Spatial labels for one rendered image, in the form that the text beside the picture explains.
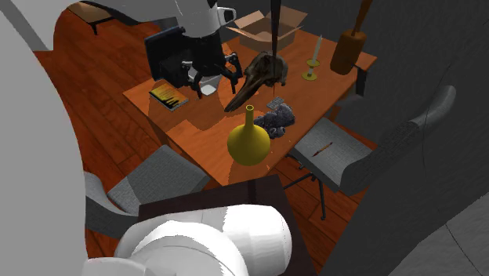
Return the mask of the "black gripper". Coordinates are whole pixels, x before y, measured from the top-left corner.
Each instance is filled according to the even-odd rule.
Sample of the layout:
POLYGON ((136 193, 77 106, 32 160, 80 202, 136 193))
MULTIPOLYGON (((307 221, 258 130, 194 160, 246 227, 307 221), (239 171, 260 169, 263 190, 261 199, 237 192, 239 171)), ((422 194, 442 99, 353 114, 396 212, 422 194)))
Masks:
POLYGON ((232 93, 236 93, 236 84, 243 77, 241 64, 236 53, 224 56, 219 31, 200 38, 188 38, 192 61, 182 61, 181 69, 186 77, 185 86, 197 93, 200 100, 203 97, 200 81, 202 77, 213 77, 222 74, 230 80, 232 93), (235 71, 228 69, 229 62, 235 71))

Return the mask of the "small white cup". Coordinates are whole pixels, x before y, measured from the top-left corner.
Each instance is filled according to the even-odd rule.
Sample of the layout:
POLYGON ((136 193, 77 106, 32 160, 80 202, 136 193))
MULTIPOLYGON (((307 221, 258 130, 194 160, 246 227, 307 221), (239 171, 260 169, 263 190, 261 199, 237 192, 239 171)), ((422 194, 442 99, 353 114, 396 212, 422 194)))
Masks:
POLYGON ((200 80, 201 92, 205 96, 213 94, 218 88, 222 75, 203 77, 200 80))

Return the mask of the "dark long-beaked animal skull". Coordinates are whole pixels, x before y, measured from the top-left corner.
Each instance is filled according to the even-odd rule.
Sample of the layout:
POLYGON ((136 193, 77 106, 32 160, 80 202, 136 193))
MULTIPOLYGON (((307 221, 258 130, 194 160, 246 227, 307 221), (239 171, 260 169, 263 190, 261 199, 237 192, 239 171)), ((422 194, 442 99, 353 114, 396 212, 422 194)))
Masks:
POLYGON ((273 87, 275 83, 286 85, 288 64, 279 55, 260 52, 244 70, 245 82, 237 95, 224 108, 225 112, 237 110, 248 101, 262 85, 273 87))

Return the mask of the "yellow and black book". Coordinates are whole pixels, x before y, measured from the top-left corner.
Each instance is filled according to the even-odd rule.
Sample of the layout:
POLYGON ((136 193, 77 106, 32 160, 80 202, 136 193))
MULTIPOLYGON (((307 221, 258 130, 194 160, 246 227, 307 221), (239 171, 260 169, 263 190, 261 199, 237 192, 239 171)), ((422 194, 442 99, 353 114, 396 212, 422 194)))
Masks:
POLYGON ((167 83, 152 89, 149 94, 170 111, 178 109, 189 101, 178 89, 167 83))

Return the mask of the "black chair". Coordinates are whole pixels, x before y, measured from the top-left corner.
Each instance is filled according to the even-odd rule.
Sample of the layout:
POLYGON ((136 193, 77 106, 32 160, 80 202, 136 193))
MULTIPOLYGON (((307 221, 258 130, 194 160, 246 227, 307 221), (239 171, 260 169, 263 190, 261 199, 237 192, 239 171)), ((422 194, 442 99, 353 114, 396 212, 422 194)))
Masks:
POLYGON ((153 80, 164 79, 176 88, 190 84, 188 72, 193 57, 184 31, 183 27, 170 27, 144 39, 153 80))

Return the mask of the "open cardboard box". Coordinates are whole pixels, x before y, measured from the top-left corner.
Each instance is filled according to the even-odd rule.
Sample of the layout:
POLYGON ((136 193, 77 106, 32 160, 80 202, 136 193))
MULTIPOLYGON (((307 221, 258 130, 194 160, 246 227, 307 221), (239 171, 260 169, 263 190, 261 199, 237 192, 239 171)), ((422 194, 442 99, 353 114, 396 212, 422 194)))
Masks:
MULTIPOLYGON (((281 6, 277 33, 277 51, 292 44, 295 39, 295 33, 301 28, 300 24, 306 18, 307 13, 281 6)), ((235 20, 237 28, 228 27, 228 29, 239 34, 240 43, 257 52, 272 51, 272 30, 271 30, 271 12, 265 16, 259 11, 243 16, 235 20)))

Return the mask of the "dark tapered rod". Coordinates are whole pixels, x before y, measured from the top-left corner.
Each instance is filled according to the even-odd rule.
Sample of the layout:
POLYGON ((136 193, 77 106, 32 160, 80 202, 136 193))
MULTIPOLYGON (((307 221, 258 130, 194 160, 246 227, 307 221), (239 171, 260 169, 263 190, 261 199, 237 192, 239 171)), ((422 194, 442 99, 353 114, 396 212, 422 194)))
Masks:
POLYGON ((281 0, 270 0, 270 23, 272 34, 272 65, 273 76, 276 76, 276 60, 277 60, 277 36, 281 14, 281 0))

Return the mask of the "yellow long-necked vase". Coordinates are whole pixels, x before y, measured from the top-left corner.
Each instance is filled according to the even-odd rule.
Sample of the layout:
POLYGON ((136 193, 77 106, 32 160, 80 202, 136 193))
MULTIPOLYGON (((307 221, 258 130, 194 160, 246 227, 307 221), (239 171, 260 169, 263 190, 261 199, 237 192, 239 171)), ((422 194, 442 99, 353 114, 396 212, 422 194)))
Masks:
POLYGON ((227 150, 240 165, 254 166, 262 162, 270 152, 267 131, 254 123, 254 107, 245 108, 244 124, 235 127, 227 139, 227 150))

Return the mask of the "white candle on yellow holder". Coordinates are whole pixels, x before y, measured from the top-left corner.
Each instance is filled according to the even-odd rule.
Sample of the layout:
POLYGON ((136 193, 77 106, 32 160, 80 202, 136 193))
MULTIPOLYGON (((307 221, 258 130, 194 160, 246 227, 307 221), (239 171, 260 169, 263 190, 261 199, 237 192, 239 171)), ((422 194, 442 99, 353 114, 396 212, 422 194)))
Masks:
POLYGON ((308 65, 309 69, 307 72, 302 73, 302 78, 307 80, 307 81, 314 81, 317 79, 317 75, 314 73, 314 68, 318 67, 320 65, 320 62, 317 59, 317 56, 320 51, 321 47, 321 42, 322 42, 322 36, 320 36, 317 39, 314 52, 313 52, 313 57, 309 60, 306 61, 306 64, 308 65))

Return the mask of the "wooden table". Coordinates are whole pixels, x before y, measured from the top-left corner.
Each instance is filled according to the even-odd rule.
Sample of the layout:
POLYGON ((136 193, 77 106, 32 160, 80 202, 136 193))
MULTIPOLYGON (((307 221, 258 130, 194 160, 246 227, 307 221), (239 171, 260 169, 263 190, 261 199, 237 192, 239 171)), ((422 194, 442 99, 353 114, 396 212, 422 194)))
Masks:
POLYGON ((357 80, 356 71, 347 75, 331 71, 330 62, 336 44, 327 39, 321 39, 317 56, 320 64, 314 69, 317 79, 304 79, 302 73, 308 69, 306 62, 312 57, 317 42, 319 38, 316 35, 297 31, 294 42, 279 51, 289 66, 286 84, 276 84, 272 88, 264 85, 249 100, 254 114, 259 116, 266 113, 266 105, 279 96, 295 115, 295 124, 287 127, 282 137, 271 140, 270 153, 258 165, 240 165, 228 153, 228 136, 231 130, 244 123, 245 108, 240 107, 230 113, 224 111, 234 96, 234 87, 227 78, 221 78, 218 89, 202 99, 197 98, 192 89, 180 88, 188 102, 174 111, 150 96, 149 92, 162 84, 153 79, 125 91, 124 95, 165 137, 220 185, 260 178, 294 147, 338 99, 350 91, 357 80))

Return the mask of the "grey chair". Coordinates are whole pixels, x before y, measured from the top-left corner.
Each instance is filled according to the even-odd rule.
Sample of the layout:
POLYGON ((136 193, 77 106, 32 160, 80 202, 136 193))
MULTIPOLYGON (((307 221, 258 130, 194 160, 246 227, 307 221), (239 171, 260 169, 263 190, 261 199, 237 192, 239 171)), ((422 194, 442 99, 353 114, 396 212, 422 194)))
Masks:
POLYGON ((455 98, 453 85, 441 86, 426 101, 426 107, 419 115, 385 132, 374 150, 322 118, 289 151, 288 157, 309 172, 285 188, 310 178, 318 181, 321 202, 324 202, 324 187, 348 196, 360 193, 428 137, 447 117, 455 98), (330 142, 333 142, 330 147, 312 157, 330 142))
POLYGON ((169 146, 158 148, 108 192, 98 176, 84 172, 85 227, 121 238, 137 223, 141 205, 201 191, 210 177, 169 146))

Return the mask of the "dark robot stand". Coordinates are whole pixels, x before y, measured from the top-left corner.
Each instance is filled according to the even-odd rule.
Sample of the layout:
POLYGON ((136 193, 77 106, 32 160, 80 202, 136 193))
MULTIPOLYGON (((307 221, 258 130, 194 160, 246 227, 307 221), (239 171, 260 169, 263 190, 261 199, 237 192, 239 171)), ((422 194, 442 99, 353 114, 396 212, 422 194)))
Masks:
POLYGON ((142 222, 168 213, 239 204, 272 206, 287 222, 292 235, 292 257, 286 271, 280 276, 317 276, 292 207, 277 175, 143 204, 139 207, 138 221, 142 222))

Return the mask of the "brown pen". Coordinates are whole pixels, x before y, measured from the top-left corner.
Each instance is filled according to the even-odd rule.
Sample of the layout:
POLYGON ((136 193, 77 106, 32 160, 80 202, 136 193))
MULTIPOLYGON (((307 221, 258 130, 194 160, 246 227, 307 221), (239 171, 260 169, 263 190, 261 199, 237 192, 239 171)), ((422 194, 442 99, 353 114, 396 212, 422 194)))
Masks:
POLYGON ((322 151, 324 151, 325 149, 327 149, 328 147, 330 147, 331 145, 333 144, 333 142, 330 142, 328 143, 327 145, 323 146, 321 149, 317 150, 313 155, 312 157, 315 157, 317 156, 319 153, 321 153, 322 151))

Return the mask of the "brown wooden mallet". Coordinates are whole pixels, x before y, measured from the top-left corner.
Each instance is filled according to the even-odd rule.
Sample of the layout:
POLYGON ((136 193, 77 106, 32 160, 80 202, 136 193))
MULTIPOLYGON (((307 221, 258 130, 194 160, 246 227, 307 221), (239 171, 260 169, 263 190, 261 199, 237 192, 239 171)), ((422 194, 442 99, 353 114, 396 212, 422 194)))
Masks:
POLYGON ((341 33, 331 58, 330 69, 337 74, 349 74, 356 64, 366 41, 366 34, 360 30, 373 0, 362 0, 353 29, 341 33))

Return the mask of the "brown low table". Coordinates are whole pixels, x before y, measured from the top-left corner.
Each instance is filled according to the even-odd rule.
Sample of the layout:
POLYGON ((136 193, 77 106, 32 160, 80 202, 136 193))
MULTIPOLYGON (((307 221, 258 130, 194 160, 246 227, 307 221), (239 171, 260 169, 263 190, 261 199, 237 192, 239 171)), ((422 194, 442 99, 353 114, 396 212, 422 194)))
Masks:
POLYGON ((85 21, 92 28, 94 35, 98 35, 98 24, 114 19, 106 10, 84 2, 73 3, 67 9, 85 21))

